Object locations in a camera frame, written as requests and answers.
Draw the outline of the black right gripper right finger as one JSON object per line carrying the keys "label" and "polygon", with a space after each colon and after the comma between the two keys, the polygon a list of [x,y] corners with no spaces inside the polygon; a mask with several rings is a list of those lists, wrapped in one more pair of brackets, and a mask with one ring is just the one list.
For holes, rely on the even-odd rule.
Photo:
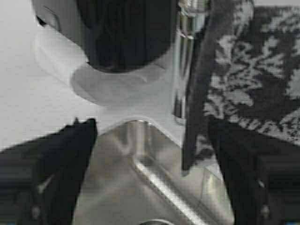
{"label": "black right gripper right finger", "polygon": [[236,225],[297,225],[300,222],[298,145],[209,119]]}

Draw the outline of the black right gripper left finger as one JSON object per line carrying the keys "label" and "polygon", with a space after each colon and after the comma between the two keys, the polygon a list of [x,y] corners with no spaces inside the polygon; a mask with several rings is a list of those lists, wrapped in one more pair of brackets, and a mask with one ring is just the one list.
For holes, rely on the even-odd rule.
{"label": "black right gripper left finger", "polygon": [[75,120],[55,133],[3,149],[1,224],[72,224],[97,135],[95,119]]}

